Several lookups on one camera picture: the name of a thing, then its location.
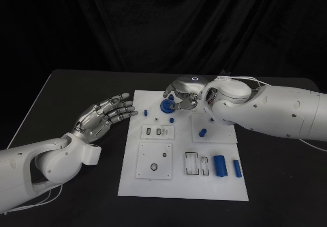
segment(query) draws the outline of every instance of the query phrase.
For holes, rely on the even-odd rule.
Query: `white robotic arm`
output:
[[[327,141],[325,94],[278,86],[250,89],[230,77],[218,76],[208,82],[193,75],[180,77],[162,96],[171,91],[182,101],[169,108],[194,108],[194,101],[200,100],[204,111],[223,125],[239,124],[278,137]]]
[[[0,214],[69,181],[82,163],[96,165],[100,147],[90,142],[103,136],[113,123],[138,114],[132,102],[120,101],[128,96],[123,93],[92,105],[60,139],[0,151]],[[37,183],[30,177],[33,158],[46,178]]]

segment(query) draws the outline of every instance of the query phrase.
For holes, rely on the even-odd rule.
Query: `black curtain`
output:
[[[2,106],[21,100],[5,134],[54,69],[211,75],[224,69],[321,82],[325,10],[324,0],[1,1]]]

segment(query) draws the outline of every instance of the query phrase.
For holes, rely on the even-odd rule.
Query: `circular hole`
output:
[[[155,171],[158,169],[158,165],[155,163],[151,164],[151,170]]]

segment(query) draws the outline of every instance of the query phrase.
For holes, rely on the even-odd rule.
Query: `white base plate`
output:
[[[211,117],[207,114],[193,114],[190,117],[193,143],[237,143],[233,126],[211,122]],[[198,136],[201,129],[205,129],[203,137]]]
[[[171,144],[139,143],[136,178],[171,179]]]
[[[234,175],[233,160],[239,160],[236,144],[193,143],[190,115],[204,114],[203,109],[198,106],[195,112],[175,110],[172,113],[164,113],[159,110],[162,99],[162,91],[135,91],[133,93],[133,107],[138,115],[129,120],[118,195],[249,201],[243,177],[236,178]],[[144,109],[148,110],[148,116],[144,116]],[[141,139],[141,126],[154,125],[154,118],[158,118],[157,125],[171,124],[175,127],[174,140]],[[138,179],[135,178],[138,144],[158,142],[172,144],[171,180]],[[200,157],[208,158],[208,176],[185,175],[185,152],[197,152],[198,159]],[[214,155],[224,156],[227,177],[214,175]]]

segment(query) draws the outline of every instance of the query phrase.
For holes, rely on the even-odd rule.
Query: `blue cylinder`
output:
[[[223,155],[213,156],[216,176],[224,177],[226,174],[226,162]]]
[[[236,177],[242,177],[239,161],[237,160],[233,160],[233,167],[234,167]]]
[[[205,129],[201,129],[200,133],[198,133],[198,136],[203,137],[205,134]]]
[[[174,109],[169,109],[169,105],[172,105],[172,104],[175,104],[175,103],[169,99],[165,99],[165,100],[161,101],[161,103],[159,103],[159,109],[161,109],[161,111],[164,113],[169,114],[174,111]]]

